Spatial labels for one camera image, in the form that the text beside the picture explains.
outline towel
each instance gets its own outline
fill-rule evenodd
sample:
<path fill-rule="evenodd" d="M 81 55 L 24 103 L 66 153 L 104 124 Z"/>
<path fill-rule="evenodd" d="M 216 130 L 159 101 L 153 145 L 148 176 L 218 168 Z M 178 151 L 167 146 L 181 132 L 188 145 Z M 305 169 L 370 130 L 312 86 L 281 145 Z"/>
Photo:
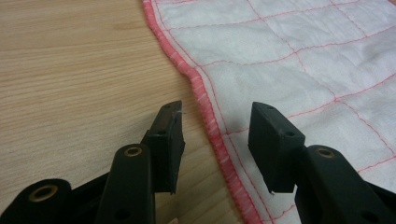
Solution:
<path fill-rule="evenodd" d="M 192 85 L 246 223 L 299 223 L 248 150 L 252 102 L 276 107 L 366 181 L 396 191 L 396 6 L 387 0 L 145 0 Z"/>

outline wood grain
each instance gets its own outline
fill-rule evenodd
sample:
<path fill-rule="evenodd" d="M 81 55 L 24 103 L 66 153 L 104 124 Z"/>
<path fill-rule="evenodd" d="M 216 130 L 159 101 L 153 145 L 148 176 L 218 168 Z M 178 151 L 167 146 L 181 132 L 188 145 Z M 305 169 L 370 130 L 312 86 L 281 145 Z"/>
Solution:
<path fill-rule="evenodd" d="M 140 142 L 161 105 L 183 101 L 177 194 L 157 222 L 240 223 L 191 85 L 162 52 L 139 1 L 0 1 L 0 212 L 28 185 L 75 188 Z"/>

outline cloth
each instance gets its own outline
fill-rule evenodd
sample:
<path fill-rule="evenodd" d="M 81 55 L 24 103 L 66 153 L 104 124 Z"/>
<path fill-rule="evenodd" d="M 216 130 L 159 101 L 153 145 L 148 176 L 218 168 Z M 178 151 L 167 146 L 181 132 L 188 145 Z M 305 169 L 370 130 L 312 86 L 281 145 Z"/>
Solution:
<path fill-rule="evenodd" d="M 252 102 L 276 107 L 305 145 L 341 151 L 396 191 L 396 6 L 386 0 L 146 0 L 148 24 L 191 80 L 246 223 L 300 222 L 248 151 Z"/>

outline red trim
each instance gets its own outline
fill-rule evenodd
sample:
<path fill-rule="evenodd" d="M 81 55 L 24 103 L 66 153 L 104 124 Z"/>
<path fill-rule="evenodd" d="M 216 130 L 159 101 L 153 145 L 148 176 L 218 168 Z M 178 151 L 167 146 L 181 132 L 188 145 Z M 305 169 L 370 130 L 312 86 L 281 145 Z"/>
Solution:
<path fill-rule="evenodd" d="M 146 12 L 148 25 L 153 33 L 157 36 L 163 51 L 175 64 L 180 73 L 186 75 L 191 81 L 192 90 L 194 92 L 195 99 L 200 106 L 201 112 L 204 115 L 205 126 L 208 130 L 210 142 L 215 149 L 220 169 L 225 177 L 227 186 L 233 195 L 233 199 L 237 204 L 243 219 L 246 223 L 262 223 L 261 217 L 253 201 L 251 201 L 247 190 L 245 189 L 244 185 L 239 179 L 238 173 L 233 167 L 233 162 L 222 139 L 221 131 L 219 129 L 218 123 L 216 122 L 215 113 L 213 111 L 213 107 L 206 92 L 204 81 L 202 80 L 201 75 L 195 68 L 186 63 L 183 57 L 177 52 L 177 50 L 175 50 L 175 48 L 166 38 L 163 30 L 157 23 L 151 0 L 144 1 L 143 7 Z"/>

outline white cloth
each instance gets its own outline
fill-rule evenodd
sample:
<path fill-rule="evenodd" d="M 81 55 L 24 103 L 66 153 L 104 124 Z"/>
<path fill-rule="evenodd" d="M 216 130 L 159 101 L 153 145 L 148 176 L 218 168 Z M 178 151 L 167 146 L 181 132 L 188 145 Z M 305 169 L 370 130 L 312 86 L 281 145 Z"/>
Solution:
<path fill-rule="evenodd" d="M 341 151 L 396 191 L 396 6 L 386 0 L 146 0 L 148 24 L 191 79 L 219 166 L 247 223 L 298 223 L 248 151 L 252 102 L 306 146 Z"/>

